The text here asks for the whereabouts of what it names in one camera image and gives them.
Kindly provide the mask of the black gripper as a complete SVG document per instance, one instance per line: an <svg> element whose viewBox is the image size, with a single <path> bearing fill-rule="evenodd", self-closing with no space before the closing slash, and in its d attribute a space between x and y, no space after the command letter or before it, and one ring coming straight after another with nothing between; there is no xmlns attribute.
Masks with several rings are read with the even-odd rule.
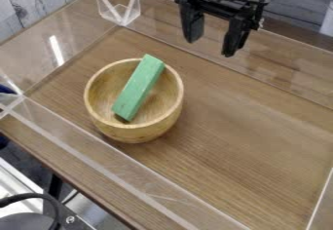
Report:
<svg viewBox="0 0 333 230"><path fill-rule="evenodd" d="M267 0L175 0L180 13L184 39L194 43L204 32L204 14L228 21L220 53L232 57L243 48L250 30L262 27L263 8Z"/></svg>

